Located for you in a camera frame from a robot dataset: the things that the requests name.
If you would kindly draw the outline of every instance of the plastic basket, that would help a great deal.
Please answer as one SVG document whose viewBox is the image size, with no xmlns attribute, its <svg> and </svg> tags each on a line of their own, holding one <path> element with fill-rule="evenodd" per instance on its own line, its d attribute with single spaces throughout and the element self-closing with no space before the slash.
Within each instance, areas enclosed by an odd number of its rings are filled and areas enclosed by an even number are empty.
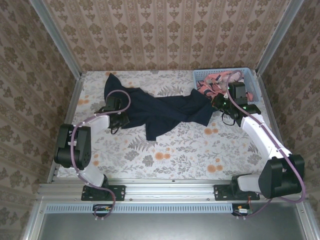
<svg viewBox="0 0 320 240">
<path fill-rule="evenodd" d="M 208 76 L 209 74 L 216 74 L 224 71 L 234 71 L 234 70 L 240 70 L 241 72 L 243 72 L 245 89 L 247 92 L 253 94 L 253 99 L 249 103 L 251 104 L 259 103 L 260 96 L 258 94 L 257 85 L 255 83 L 255 79 L 251 73 L 251 70 L 247 67 L 194 70 L 193 71 L 194 88 L 197 89 L 197 82 L 203 81 L 206 78 L 206 76 Z"/>
</svg>

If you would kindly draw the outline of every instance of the pink fabric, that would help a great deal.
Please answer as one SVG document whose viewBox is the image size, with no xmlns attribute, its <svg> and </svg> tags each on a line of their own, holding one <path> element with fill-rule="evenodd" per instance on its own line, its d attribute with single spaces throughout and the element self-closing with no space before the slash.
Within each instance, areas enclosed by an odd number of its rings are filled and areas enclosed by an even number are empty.
<svg viewBox="0 0 320 240">
<path fill-rule="evenodd" d="M 227 92 L 226 83 L 232 72 L 233 71 L 222 71 L 219 73 L 209 74 L 203 81 L 198 81 L 196 83 L 197 90 L 209 99 L 213 99 L 218 94 L 225 95 Z M 229 83 L 233 83 L 235 81 L 244 82 L 243 74 L 240 72 L 233 74 Z M 254 98 L 253 94 L 250 92 L 246 93 L 246 97 L 249 102 Z"/>
</svg>

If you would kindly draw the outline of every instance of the floral tablecloth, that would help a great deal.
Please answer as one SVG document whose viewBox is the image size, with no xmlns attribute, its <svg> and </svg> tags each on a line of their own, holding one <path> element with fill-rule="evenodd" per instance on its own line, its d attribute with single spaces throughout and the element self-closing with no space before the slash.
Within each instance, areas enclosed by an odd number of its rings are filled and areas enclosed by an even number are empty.
<svg viewBox="0 0 320 240">
<path fill-rule="evenodd" d="M 112 72 L 125 87 L 141 88 L 155 97 L 189 95 L 194 87 L 191 70 Z M 73 123 L 104 106 L 104 87 L 110 72 L 87 72 Z M 263 99 L 257 106 L 268 125 Z M 262 171 L 266 160 L 237 125 L 227 126 L 214 112 L 209 125 L 181 122 L 172 131 L 147 141 L 145 126 L 99 133 L 92 142 L 91 161 L 109 178 L 229 180 L 232 175 Z M 75 177 L 60 167 L 58 177 Z"/>
</svg>

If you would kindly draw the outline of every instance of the patterned wallpaper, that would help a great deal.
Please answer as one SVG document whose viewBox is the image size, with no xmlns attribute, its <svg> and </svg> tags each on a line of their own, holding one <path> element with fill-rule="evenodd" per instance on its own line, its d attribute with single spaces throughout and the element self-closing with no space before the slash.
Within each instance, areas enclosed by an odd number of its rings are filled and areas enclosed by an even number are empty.
<svg viewBox="0 0 320 240">
<path fill-rule="evenodd" d="M 31 4 L 0 0 L 0 239 L 28 222 L 74 83 Z"/>
<path fill-rule="evenodd" d="M 262 78 L 285 145 L 305 160 L 320 222 L 320 1 L 305 0 Z"/>
<path fill-rule="evenodd" d="M 82 71 L 255 68 L 289 0 L 44 0 Z"/>
</svg>

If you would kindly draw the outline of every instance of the ventilated metal strip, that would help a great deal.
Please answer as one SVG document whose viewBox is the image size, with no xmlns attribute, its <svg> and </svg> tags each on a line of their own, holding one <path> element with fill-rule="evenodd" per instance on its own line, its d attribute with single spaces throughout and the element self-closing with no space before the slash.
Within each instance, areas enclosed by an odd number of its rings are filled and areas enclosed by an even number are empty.
<svg viewBox="0 0 320 240">
<path fill-rule="evenodd" d="M 93 213 L 93 203 L 50 203 L 46 206 L 46 214 Z M 201 204 L 117 204 L 115 214 L 192 214 L 192 213 L 232 213 L 231 203 Z"/>
</svg>

